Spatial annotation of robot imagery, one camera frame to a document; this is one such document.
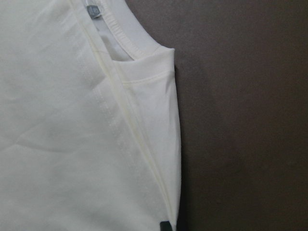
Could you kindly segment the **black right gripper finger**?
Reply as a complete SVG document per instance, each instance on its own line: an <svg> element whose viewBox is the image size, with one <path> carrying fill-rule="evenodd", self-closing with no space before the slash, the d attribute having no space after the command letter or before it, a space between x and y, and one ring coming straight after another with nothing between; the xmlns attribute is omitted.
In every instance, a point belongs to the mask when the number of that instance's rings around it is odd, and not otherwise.
<svg viewBox="0 0 308 231"><path fill-rule="evenodd" d="M169 221L160 222L160 231L172 231L172 226Z"/></svg>

